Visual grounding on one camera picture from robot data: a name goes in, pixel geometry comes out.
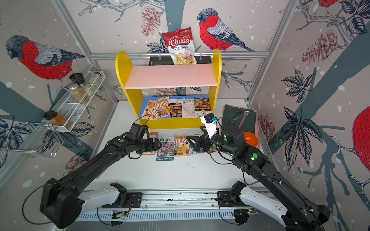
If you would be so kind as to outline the blue flower seed bag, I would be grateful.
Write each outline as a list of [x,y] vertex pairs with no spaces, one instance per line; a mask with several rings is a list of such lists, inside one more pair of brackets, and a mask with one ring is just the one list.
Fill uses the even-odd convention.
[[[202,136],[203,135],[203,133],[197,133],[197,134],[192,134],[192,136],[197,136],[197,137],[200,137],[200,136]],[[189,151],[190,151],[190,154],[191,155],[196,155],[196,154],[204,154],[204,151],[203,151],[203,148],[202,148],[202,146],[201,146],[201,143],[199,144],[199,151],[197,152],[194,148],[193,148],[193,146],[191,145],[191,143],[189,142]]]

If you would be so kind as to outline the purple flower seed bag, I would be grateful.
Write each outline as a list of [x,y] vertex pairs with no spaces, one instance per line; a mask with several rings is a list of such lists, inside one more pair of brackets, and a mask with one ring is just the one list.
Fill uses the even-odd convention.
[[160,138],[161,148],[157,151],[156,161],[174,161],[175,141],[174,137]]

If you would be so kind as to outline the striped shop seed bag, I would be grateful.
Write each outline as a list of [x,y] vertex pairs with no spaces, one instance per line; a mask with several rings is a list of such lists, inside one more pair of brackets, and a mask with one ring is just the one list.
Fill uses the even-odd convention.
[[174,144],[175,144],[175,156],[176,157],[185,157],[190,155],[190,146],[187,141],[188,133],[181,133],[174,135]]

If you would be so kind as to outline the pink shop seed bag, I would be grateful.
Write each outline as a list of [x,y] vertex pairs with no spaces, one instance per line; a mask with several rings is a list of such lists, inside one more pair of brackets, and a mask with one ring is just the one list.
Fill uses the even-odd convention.
[[156,107],[156,101],[150,100],[142,113],[142,119],[157,120],[159,118],[158,108]]
[[169,97],[162,97],[158,100],[155,100],[155,107],[159,118],[170,116],[171,114],[171,104]]

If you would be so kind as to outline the white orange seed bag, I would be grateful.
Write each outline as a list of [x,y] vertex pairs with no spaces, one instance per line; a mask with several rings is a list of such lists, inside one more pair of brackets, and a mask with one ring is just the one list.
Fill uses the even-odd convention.
[[[155,138],[158,138],[158,132],[150,132],[149,133],[149,137],[152,138],[152,139],[155,139]],[[158,150],[154,150],[154,151],[150,151],[150,152],[143,152],[142,155],[143,156],[151,156],[151,155],[156,155]]]

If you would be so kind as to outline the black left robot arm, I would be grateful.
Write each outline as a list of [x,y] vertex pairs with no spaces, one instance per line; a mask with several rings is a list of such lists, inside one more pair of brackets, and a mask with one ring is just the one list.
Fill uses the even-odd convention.
[[59,180],[48,180],[43,186],[40,212],[63,229],[80,214],[116,202],[123,191],[120,184],[112,185],[109,190],[95,191],[89,196],[84,196],[83,191],[106,169],[130,153],[141,155],[161,148],[158,138],[144,139],[145,135],[149,135],[147,125],[132,124],[128,132],[108,141],[104,149],[82,167]]

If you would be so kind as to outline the white text seed bag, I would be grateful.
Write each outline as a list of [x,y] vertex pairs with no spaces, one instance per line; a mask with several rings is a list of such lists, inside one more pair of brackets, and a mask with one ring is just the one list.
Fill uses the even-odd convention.
[[194,99],[182,99],[182,118],[198,118],[199,115],[195,111]]

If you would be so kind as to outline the lower orange marigold bag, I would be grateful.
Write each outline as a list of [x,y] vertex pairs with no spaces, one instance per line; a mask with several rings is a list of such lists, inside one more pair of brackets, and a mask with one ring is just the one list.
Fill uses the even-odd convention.
[[195,97],[194,98],[195,115],[204,116],[211,113],[211,105],[209,98]]

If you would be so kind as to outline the dark marigold seed bag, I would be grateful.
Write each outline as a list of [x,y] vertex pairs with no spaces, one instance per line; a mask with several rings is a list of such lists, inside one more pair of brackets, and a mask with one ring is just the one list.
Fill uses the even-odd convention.
[[182,101],[184,99],[170,99],[170,116],[171,116],[171,118],[180,118],[180,117],[182,117]]

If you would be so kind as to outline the yellow shelf unit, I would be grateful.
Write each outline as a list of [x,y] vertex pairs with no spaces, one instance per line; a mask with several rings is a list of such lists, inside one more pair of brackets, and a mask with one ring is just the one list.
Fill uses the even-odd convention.
[[142,118],[144,107],[143,89],[208,87],[211,111],[215,111],[221,81],[222,57],[214,50],[210,64],[133,66],[126,52],[118,52],[115,59],[118,81],[141,125],[152,130],[190,129],[201,126],[199,118]]

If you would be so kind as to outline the red Chuba chips bag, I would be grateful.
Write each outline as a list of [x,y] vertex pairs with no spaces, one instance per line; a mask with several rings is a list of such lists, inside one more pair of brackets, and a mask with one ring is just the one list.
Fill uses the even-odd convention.
[[197,64],[191,28],[163,33],[162,37],[175,65]]

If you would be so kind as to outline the pale spice jar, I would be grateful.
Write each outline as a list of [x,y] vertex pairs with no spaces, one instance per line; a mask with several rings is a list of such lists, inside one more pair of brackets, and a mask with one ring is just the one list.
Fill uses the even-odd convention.
[[101,84],[101,73],[99,72],[95,72],[91,75],[89,81],[88,81],[88,84],[94,88],[94,87],[98,87],[100,84]]

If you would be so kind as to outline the pink handled spoon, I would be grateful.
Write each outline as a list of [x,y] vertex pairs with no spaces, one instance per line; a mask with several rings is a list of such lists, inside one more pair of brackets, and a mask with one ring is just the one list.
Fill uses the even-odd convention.
[[246,119],[246,117],[249,115],[249,111],[245,111],[244,113],[243,113],[243,117],[242,117],[242,120],[241,120],[241,122],[240,122],[240,124],[239,124],[239,128],[241,128],[241,126],[243,125],[243,123],[244,123],[244,121],[245,121],[245,119]]

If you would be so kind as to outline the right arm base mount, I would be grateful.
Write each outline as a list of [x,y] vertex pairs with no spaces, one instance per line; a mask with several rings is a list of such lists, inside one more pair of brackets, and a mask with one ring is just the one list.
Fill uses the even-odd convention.
[[247,185],[240,181],[236,182],[228,191],[218,191],[217,201],[219,207],[244,207],[246,204],[240,199],[241,191]]

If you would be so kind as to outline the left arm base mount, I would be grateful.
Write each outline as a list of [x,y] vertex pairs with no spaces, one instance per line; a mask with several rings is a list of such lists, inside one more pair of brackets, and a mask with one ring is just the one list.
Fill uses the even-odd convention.
[[124,186],[116,182],[111,183],[110,186],[118,192],[118,197],[113,203],[103,205],[102,208],[139,208],[141,206],[142,192],[130,193]]

